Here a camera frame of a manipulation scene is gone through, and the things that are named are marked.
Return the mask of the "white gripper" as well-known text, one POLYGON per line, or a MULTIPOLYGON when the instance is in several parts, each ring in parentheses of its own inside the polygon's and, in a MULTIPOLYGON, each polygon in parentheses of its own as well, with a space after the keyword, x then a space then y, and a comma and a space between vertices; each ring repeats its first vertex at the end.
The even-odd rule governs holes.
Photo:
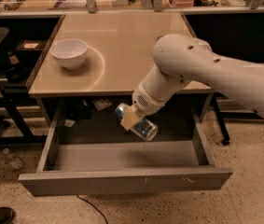
POLYGON ((143 117, 157 113, 165 103, 152 98, 140 84, 132 94, 132 105, 122 105, 121 126, 125 130, 131 129, 143 117))

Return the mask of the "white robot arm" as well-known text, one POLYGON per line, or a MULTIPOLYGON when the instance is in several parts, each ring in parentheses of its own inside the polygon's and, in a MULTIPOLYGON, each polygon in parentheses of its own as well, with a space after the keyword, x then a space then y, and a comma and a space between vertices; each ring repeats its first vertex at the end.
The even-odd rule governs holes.
POLYGON ((154 65, 132 94, 121 125, 129 130, 194 80, 264 118, 264 64, 220 56, 198 39, 170 34, 153 48, 154 65))

